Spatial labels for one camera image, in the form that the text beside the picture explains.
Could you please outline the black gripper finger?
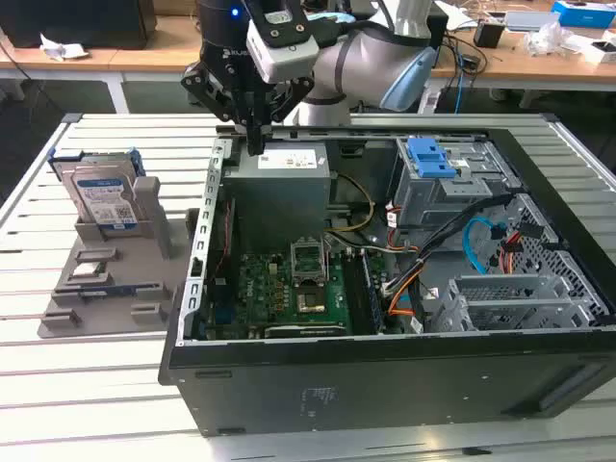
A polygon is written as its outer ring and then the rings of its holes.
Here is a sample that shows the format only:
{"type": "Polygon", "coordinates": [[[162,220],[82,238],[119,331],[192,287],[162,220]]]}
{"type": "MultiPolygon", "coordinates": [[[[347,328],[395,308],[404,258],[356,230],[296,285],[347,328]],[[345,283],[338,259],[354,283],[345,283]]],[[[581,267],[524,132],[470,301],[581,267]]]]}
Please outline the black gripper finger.
{"type": "Polygon", "coordinates": [[[185,72],[181,85],[218,119],[239,125],[237,131],[245,136],[248,154],[259,154],[259,126],[254,104],[249,101],[249,91],[236,65],[225,64],[219,78],[205,63],[195,63],[185,72]]]}
{"type": "Polygon", "coordinates": [[[282,122],[313,89],[312,77],[299,77],[278,84],[264,84],[257,92],[257,154],[265,148],[273,122],[282,122]]]}

